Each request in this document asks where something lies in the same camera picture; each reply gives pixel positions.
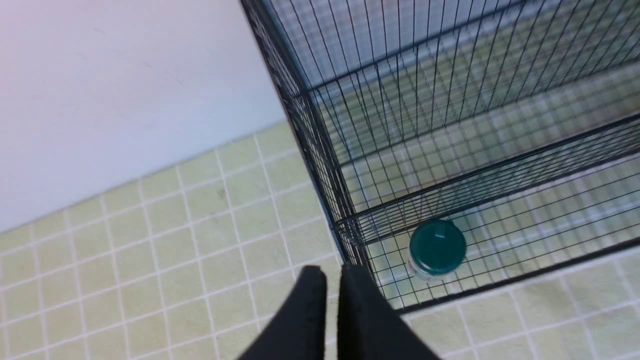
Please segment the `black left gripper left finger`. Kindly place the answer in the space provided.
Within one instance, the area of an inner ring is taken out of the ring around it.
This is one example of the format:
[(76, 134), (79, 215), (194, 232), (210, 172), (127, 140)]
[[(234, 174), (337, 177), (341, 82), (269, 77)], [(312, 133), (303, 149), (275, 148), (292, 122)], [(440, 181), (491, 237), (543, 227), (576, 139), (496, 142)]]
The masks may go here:
[(294, 287), (240, 360), (322, 360), (325, 357), (327, 277), (302, 267)]

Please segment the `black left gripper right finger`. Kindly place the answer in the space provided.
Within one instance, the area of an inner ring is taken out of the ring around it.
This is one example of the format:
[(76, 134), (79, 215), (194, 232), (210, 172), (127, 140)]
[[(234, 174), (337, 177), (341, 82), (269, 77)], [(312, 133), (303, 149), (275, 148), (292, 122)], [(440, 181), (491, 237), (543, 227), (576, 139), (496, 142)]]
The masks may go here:
[(368, 271), (342, 266), (337, 313), (339, 360), (439, 360), (389, 305)]

